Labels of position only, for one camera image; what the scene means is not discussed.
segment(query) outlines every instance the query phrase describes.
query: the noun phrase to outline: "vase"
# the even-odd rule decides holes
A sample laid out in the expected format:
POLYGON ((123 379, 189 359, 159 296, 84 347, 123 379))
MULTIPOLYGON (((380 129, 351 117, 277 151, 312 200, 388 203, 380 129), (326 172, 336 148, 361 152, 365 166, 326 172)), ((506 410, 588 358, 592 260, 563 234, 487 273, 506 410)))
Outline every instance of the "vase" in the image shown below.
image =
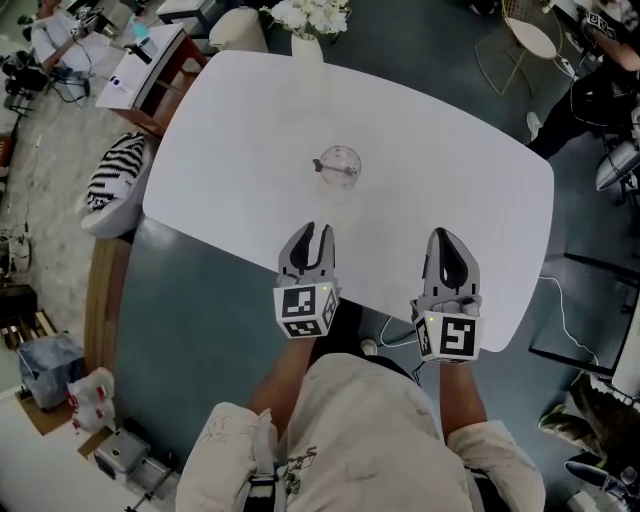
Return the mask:
POLYGON ((318 38, 291 34, 291 55, 298 89, 305 101, 321 106, 327 94, 327 77, 318 38))

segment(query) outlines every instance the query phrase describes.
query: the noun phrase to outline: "white box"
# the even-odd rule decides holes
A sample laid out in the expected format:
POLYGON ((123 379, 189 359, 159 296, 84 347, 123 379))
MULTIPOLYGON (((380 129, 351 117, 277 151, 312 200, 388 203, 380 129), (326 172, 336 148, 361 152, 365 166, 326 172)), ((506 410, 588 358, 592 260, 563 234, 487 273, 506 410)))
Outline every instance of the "white box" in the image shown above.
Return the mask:
POLYGON ((464 363, 478 359, 484 318, 425 311, 413 326, 423 361, 464 363))
POLYGON ((274 288, 276 320, 287 338, 329 334, 339 298, 332 282, 274 288))

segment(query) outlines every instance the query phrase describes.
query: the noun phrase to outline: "black and white cushion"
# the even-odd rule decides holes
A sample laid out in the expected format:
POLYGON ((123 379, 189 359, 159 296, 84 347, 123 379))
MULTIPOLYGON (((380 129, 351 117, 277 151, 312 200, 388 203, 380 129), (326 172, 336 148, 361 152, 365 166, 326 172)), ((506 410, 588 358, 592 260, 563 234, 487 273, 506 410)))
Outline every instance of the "black and white cushion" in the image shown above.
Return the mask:
POLYGON ((114 199, 125 199, 140 173, 145 137, 142 133, 124 133, 102 157, 87 188, 87 207, 102 210, 114 199))

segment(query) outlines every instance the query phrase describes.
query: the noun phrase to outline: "beige stool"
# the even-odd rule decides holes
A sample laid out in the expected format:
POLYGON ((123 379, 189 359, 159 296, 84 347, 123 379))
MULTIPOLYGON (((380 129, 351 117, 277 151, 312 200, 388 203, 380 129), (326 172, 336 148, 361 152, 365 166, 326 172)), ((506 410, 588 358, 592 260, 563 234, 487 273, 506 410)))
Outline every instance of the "beige stool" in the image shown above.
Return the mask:
POLYGON ((269 53, 258 11, 238 7, 227 12, 209 33, 209 46, 218 50, 244 50, 269 53))

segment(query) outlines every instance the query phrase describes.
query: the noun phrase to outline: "white armchair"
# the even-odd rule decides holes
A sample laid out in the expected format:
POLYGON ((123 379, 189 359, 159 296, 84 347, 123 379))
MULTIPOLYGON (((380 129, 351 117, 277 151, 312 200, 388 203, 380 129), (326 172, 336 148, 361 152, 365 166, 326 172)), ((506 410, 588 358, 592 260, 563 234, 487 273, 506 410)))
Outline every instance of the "white armchair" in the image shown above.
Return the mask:
POLYGON ((86 193, 76 202, 76 214, 82 219, 82 229, 96 238, 117 238, 135 229, 142 214, 142 200, 149 181, 158 142, 147 137, 142 155, 142 167, 129 195, 125 199, 113 199, 102 210, 89 211, 86 193))

